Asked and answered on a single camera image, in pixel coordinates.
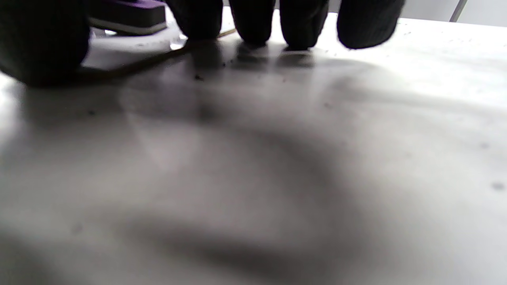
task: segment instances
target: gloved hand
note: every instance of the gloved hand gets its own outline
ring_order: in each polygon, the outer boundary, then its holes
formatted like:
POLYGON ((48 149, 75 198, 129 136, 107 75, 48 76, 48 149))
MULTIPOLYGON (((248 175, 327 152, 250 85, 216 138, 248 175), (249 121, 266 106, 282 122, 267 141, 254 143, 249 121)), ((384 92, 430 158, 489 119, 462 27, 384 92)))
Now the gloved hand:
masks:
MULTIPOLYGON (((182 31, 194 39, 215 38, 220 31, 222 0, 166 0, 182 31)), ((229 0, 239 35, 263 45, 271 34, 275 0, 229 0)), ((405 0, 342 0, 337 30, 347 48, 361 49, 388 40, 405 0)), ((283 37, 295 49, 317 43, 329 0, 280 0, 283 37)))
MULTIPOLYGON (((85 0, 0 0, 0 70, 28 85, 62 82, 88 51, 85 0)), ((166 0, 189 39, 220 32, 222 0, 166 0)), ((280 0, 283 36, 293 48, 317 42, 329 0, 280 0)), ((404 0, 342 0, 337 29, 348 48, 372 47, 390 38, 404 0)), ((264 44, 271 33, 274 0, 230 0, 240 36, 264 44)))

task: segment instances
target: gloved finger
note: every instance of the gloved finger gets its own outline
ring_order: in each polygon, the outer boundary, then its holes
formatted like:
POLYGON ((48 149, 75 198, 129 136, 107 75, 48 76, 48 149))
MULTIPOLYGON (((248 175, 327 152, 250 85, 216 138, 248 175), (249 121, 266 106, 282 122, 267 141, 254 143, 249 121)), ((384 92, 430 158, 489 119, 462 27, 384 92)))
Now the gloved finger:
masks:
POLYGON ((275 0, 229 0, 234 24, 249 44, 263 45, 271 35, 275 0))
POLYGON ((385 42, 394 33, 404 4, 405 0, 342 0, 338 38, 351 49, 385 42))
POLYGON ((190 40, 215 39, 222 28, 222 0, 166 0, 190 40))
POLYGON ((70 78, 88 51, 82 0, 0 0, 0 70, 30 86, 70 78))
POLYGON ((283 38, 294 49, 315 46, 328 16, 329 0, 280 0, 283 38))

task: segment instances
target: dirt particle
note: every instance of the dirt particle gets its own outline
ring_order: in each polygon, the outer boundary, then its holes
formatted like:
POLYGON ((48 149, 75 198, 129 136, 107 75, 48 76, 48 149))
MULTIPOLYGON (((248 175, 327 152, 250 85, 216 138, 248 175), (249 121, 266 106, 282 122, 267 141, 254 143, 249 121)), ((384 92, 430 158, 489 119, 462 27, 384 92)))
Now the dirt particle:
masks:
POLYGON ((501 182, 493 182, 491 184, 491 187, 497 191, 503 191, 505 190, 505 185, 501 182))
POLYGON ((72 235, 80 234, 81 232, 83 232, 83 224, 76 223, 75 225, 72 226, 72 228, 70 229, 70 232, 72 235))

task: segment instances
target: metal rod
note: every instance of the metal rod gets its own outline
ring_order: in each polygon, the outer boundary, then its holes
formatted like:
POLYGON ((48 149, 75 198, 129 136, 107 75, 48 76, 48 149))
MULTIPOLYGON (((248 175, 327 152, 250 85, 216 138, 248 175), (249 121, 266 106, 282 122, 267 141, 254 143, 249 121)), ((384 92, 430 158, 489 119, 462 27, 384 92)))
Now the metal rod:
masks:
POLYGON ((458 5, 456 5, 456 9, 452 13, 451 19, 449 22, 457 22, 461 12, 463 12, 463 8, 465 8, 465 4, 468 0, 459 0, 458 5))

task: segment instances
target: white wall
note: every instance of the white wall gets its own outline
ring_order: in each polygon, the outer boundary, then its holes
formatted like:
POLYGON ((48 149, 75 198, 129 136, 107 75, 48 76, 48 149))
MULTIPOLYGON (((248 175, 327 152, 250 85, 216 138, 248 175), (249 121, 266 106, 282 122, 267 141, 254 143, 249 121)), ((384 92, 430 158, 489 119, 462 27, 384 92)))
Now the white wall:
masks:
POLYGON ((458 22, 507 27, 507 0, 468 0, 458 22))

